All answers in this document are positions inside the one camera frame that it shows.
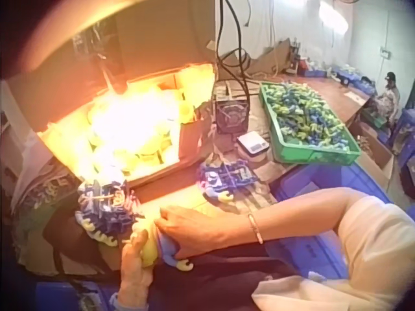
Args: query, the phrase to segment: wall socket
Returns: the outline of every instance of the wall socket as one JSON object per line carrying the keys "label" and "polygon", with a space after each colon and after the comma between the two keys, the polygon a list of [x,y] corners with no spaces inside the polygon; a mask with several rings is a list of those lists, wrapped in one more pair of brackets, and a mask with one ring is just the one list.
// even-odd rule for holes
{"label": "wall socket", "polygon": [[390,51],[386,50],[386,48],[384,48],[384,47],[381,47],[381,57],[382,58],[385,58],[385,59],[389,60],[391,55],[392,55],[392,53]]}

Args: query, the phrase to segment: bracelet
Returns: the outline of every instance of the bracelet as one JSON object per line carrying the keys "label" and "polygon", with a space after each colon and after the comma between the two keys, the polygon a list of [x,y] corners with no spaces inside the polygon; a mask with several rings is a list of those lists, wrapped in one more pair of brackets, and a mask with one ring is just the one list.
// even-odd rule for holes
{"label": "bracelet", "polygon": [[118,302],[118,293],[114,293],[110,298],[110,304],[116,309],[116,311],[148,311],[148,305],[144,308],[128,308],[121,306]]}
{"label": "bracelet", "polygon": [[254,231],[254,233],[255,233],[255,235],[256,235],[256,237],[258,239],[258,242],[261,245],[264,244],[264,239],[262,238],[261,233],[259,232],[258,225],[257,225],[257,223],[255,221],[255,218],[254,218],[254,216],[253,216],[252,213],[248,213],[248,219],[249,219],[249,221],[251,223],[251,228]]}

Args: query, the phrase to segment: worker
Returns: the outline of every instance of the worker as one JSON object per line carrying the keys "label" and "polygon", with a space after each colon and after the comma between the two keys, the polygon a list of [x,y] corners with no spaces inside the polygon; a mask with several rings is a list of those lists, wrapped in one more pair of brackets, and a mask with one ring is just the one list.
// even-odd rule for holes
{"label": "worker", "polygon": [[[415,276],[414,221],[399,207],[349,188],[318,190],[249,215],[221,212],[213,218],[167,207],[155,223],[179,243],[179,259],[334,230],[346,255],[349,279],[316,282],[293,276],[260,282],[252,299],[262,311],[391,310]],[[139,252],[147,233],[136,236],[123,251],[121,288],[113,299],[120,311],[146,310],[152,277],[150,270],[141,269]]]}
{"label": "worker", "polygon": [[386,89],[382,95],[375,98],[378,112],[387,119],[389,126],[394,127],[399,114],[399,101],[401,95],[396,86],[396,75],[392,72],[386,75]]}

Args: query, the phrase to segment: green crate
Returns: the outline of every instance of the green crate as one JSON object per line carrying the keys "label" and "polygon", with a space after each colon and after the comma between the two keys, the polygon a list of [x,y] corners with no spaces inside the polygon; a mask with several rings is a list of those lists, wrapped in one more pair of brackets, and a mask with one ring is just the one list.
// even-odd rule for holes
{"label": "green crate", "polygon": [[272,145],[272,154],[274,159],[281,163],[332,163],[339,165],[351,165],[361,154],[361,149],[356,140],[350,134],[347,128],[344,129],[344,137],[349,142],[349,152],[343,150],[333,150],[324,147],[304,146],[287,143],[284,141],[281,128],[277,121],[277,114],[267,104],[267,95],[263,86],[272,83],[262,83],[259,99],[264,107],[265,113],[270,124],[270,138]]}
{"label": "green crate", "polygon": [[362,110],[362,116],[373,126],[376,128],[382,128],[387,122],[387,120],[382,117],[381,115],[374,116],[368,111],[367,109]]}

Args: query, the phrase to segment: gold bracelet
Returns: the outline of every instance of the gold bracelet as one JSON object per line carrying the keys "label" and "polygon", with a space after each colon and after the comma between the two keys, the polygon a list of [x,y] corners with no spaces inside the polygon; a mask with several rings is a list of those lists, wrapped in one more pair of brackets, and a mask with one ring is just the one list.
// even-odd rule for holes
{"label": "gold bracelet", "polygon": [[258,239],[258,242],[261,245],[264,244],[264,239],[262,238],[261,233],[259,232],[257,223],[255,222],[255,218],[254,218],[254,216],[253,216],[252,213],[248,213],[248,219],[249,219],[249,221],[251,223],[251,228],[254,231],[254,233],[255,233],[255,235],[256,235],[256,237]]}

